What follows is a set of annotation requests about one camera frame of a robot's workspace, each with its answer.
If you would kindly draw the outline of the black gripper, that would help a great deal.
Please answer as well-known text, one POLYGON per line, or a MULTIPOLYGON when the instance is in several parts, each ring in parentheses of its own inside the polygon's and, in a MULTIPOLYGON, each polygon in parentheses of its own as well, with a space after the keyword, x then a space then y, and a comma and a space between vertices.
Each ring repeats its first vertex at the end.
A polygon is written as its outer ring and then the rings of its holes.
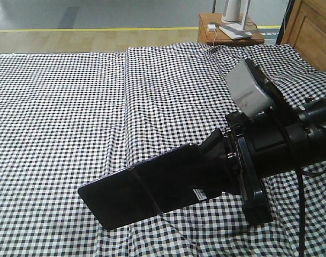
POLYGON ((177 166, 172 177, 192 189, 220 190, 242 196, 242 210, 249 224, 273 220, 261 180, 291 170, 300 170, 304 131, 295 111, 265 111, 254 118, 233 112, 225 116, 226 136, 237 164, 220 158, 225 139, 216 128, 199 145, 202 156, 177 166))

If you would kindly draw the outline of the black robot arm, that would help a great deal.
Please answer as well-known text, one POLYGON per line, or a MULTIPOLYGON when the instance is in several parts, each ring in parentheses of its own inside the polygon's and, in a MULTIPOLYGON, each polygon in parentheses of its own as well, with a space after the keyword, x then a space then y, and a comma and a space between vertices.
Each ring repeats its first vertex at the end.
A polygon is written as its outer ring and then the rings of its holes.
POLYGON ((271 222, 262 179, 326 161, 326 97, 296 109, 279 99, 253 118, 239 112, 225 118, 225 132, 177 150, 172 208, 228 192, 241 195, 250 225, 271 222))

